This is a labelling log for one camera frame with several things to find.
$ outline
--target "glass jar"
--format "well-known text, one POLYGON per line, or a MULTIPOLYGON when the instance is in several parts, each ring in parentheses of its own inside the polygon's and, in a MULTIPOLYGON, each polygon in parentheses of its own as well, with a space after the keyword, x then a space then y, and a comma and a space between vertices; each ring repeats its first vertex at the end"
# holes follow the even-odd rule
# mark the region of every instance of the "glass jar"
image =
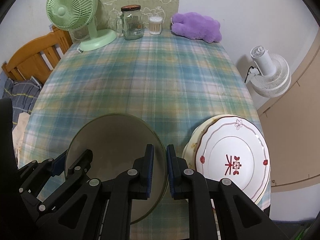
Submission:
POLYGON ((127 5, 121 7, 122 15, 116 18, 116 31, 123 33, 123 37, 127 41, 136 40, 143 36, 142 14, 140 5, 127 5))

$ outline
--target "white cloth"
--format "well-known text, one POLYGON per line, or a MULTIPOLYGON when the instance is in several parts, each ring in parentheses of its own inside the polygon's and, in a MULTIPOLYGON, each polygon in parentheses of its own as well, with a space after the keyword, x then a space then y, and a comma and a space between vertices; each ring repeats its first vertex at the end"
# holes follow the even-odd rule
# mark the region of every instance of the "white cloth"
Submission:
POLYGON ((18 124, 12 131, 13 148, 18 167, 20 164, 21 147, 23 142, 24 131, 27 127, 29 117, 30 114, 28 113, 19 114, 18 124))

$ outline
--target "plate stack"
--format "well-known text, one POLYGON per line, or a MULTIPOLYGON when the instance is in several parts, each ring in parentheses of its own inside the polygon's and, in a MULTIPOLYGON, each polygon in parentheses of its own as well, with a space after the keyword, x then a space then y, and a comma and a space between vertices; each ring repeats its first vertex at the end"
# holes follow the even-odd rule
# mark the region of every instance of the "plate stack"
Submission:
POLYGON ((231 179, 256 204, 267 188, 270 160, 266 142, 256 126, 239 116, 218 115, 202 123, 182 157, 189 168, 208 179, 231 179))

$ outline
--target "white clip fan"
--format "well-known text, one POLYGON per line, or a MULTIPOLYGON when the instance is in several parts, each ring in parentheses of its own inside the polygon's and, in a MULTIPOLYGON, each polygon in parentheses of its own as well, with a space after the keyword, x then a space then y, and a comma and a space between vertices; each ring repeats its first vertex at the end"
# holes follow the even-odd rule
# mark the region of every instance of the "white clip fan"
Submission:
POLYGON ((257 69, 249 69, 246 83, 251 81, 253 89, 266 98, 278 97, 285 93, 291 83, 287 61, 278 54, 269 53, 262 46, 251 50, 251 58, 257 69))

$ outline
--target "jar lid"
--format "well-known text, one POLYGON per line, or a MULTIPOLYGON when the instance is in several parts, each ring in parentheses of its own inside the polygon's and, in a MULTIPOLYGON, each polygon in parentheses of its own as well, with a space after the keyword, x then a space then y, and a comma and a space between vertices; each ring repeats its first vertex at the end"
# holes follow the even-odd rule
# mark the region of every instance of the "jar lid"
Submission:
POLYGON ((150 16, 149 17, 149 22, 150 23, 162 23, 163 22, 163 18, 161 16, 150 16))
POLYGON ((121 7, 122 12, 132 12, 132 11, 138 11, 141 9, 141 5, 138 4, 132 4, 121 7))

